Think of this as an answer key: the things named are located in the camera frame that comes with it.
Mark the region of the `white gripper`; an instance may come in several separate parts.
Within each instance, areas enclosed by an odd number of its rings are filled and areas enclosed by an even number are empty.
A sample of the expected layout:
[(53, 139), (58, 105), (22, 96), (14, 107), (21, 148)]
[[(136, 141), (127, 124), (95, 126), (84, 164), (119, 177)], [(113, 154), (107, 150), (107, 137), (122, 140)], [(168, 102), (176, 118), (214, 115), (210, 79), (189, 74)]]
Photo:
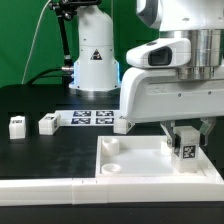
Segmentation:
[(162, 121), (161, 153), (166, 156), (175, 147), (175, 122), (169, 120), (202, 118), (200, 144), (207, 146), (215, 117), (224, 115), (224, 66), (213, 78), (195, 81), (179, 80), (175, 69), (130, 68), (122, 79), (120, 115), (133, 123)]

